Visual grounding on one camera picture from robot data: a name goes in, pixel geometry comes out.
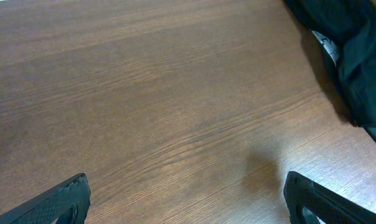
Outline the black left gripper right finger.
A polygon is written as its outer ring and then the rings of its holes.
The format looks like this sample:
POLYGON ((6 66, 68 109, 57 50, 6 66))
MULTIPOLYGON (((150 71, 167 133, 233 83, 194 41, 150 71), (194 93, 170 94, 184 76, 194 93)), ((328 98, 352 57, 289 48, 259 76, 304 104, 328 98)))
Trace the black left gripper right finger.
POLYGON ((376 223, 376 213, 295 171, 288 172, 283 195, 289 210, 290 222, 294 224, 376 223))

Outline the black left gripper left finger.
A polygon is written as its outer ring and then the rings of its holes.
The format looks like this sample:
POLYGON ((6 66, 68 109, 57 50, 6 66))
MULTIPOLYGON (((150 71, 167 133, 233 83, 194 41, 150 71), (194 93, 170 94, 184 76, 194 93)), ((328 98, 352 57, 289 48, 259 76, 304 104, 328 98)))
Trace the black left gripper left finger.
POLYGON ((87 176, 79 173, 0 215, 0 224, 83 224, 90 207, 87 176))

